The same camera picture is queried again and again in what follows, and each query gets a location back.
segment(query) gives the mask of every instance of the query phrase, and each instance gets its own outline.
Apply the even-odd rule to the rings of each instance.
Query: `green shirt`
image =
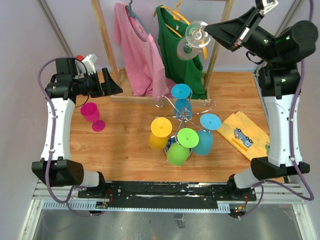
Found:
[[[172,32],[166,24],[176,30],[181,36],[185,36],[187,24],[174,20],[173,16],[161,5],[156,8],[159,22],[159,37],[162,62],[165,68],[165,76],[177,84],[187,84],[193,94],[193,99],[205,99],[206,93],[201,83],[203,66],[197,55],[191,60],[182,60],[178,57],[177,46],[181,37]]]

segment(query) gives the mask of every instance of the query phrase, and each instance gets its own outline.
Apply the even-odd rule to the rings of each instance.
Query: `wooden clothes rack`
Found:
[[[221,22],[227,21],[229,19],[232,6],[234,4],[234,0],[213,0],[213,1],[225,2]],[[133,92],[129,84],[129,80],[128,80],[125,68],[117,67],[114,52],[111,47],[111,42],[108,34],[108,29],[106,26],[104,14],[101,9],[100,0],[91,0],[91,5],[92,5],[93,12],[100,30],[105,52],[108,57],[109,63],[111,65],[111,70],[114,73],[113,80],[123,89],[123,93],[112,95],[111,100],[113,102],[120,102],[120,103],[153,104],[154,99],[150,96],[133,96]],[[215,63],[218,57],[219,49],[220,49],[220,44],[217,41],[215,41],[208,69],[207,71],[204,71],[202,74],[203,88],[206,92],[206,99],[210,99],[210,87],[208,86],[210,83],[211,74],[214,70]],[[202,106],[203,99],[191,99],[191,103],[195,106]]]

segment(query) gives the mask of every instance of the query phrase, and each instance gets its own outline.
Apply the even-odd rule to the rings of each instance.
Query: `yellow plastic cup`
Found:
[[[171,122],[165,117],[157,117],[151,123],[151,132],[158,138],[166,138],[172,131]]]
[[[168,142],[168,137],[158,137],[155,136],[152,132],[149,135],[149,146],[153,150],[163,150]]]

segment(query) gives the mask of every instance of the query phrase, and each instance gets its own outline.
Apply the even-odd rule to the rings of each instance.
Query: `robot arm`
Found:
[[[304,173],[310,171],[303,162],[298,142],[297,111],[299,97],[290,110],[300,81],[297,63],[316,50],[318,29],[310,21],[299,21],[274,36],[259,25],[264,15],[278,5],[276,0],[256,0],[256,6],[237,19],[207,25],[205,31],[232,52],[242,46],[248,54],[260,57],[267,64],[258,73],[262,101],[268,113],[270,150],[267,157],[254,158],[244,172],[230,176],[231,192],[250,188],[261,180],[296,175],[295,161]],[[293,121],[294,158],[290,152],[289,125]]]
[[[94,54],[77,60],[81,61],[78,68],[85,72],[83,77],[78,75],[75,58],[66,57],[55,60],[56,80],[51,79],[45,88],[51,101],[47,103],[48,124],[45,144],[41,161],[33,162],[31,168],[33,173],[46,184],[46,168],[50,161],[48,175],[51,187],[82,186],[105,193],[103,189],[105,180],[100,172],[85,170],[81,163],[72,161],[71,118],[78,95],[98,98],[122,93],[122,89],[111,79],[106,68],[102,69],[104,83],[99,82],[94,66],[97,57]]]

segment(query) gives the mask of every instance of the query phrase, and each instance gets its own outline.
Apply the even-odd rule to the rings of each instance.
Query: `plastic wine glass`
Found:
[[[200,156],[206,156],[211,152],[214,144],[214,136],[211,132],[200,130],[197,132],[199,143],[192,150]]]
[[[185,148],[192,149],[199,143],[197,132],[191,128],[182,128],[177,134],[179,143]]]
[[[174,166],[183,165],[190,155],[190,149],[175,142],[167,151],[166,159]]]
[[[101,132],[106,127],[106,123],[100,120],[100,112],[97,104],[88,102],[81,107],[80,113],[85,120],[92,123],[92,130],[95,132]]]
[[[204,21],[193,21],[186,27],[185,37],[179,41],[176,48],[180,59],[193,59],[201,48],[210,43],[211,36],[205,31],[207,25]]]
[[[187,110],[188,112],[186,113],[186,116],[188,119],[191,118],[191,114],[192,114],[192,106],[189,102],[189,100],[187,99],[187,97],[190,96],[191,94],[191,89],[188,85],[186,84],[177,84],[175,85],[172,90],[171,90],[171,94],[172,96],[176,99],[174,106],[176,109],[178,109],[178,111],[174,108],[173,109],[173,114],[178,117],[182,115],[182,112],[184,110]]]
[[[215,131],[222,125],[221,119],[212,113],[203,114],[200,117],[200,123],[205,129],[210,131]]]
[[[166,147],[168,136],[172,131],[171,122],[165,117],[157,117],[151,123],[151,132],[148,143],[153,150],[162,150]]]

